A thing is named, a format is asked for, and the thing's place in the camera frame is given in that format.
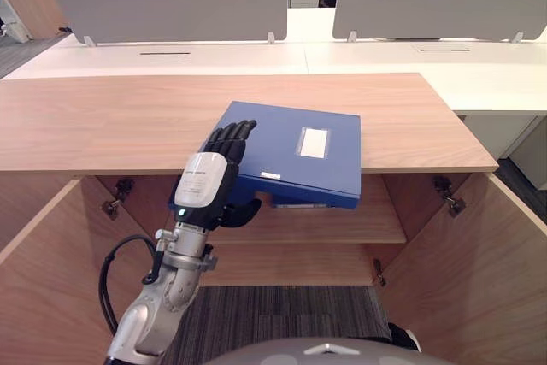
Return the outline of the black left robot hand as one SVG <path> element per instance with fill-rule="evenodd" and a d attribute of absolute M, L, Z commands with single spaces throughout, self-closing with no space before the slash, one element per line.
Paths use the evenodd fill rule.
<path fill-rule="evenodd" d="M 242 227 L 255 217 L 262 206 L 260 199 L 229 201 L 247 138 L 255 127 L 254 120 L 218 127 L 189 158 L 174 192 L 177 222 L 214 231 L 217 227 Z"/>

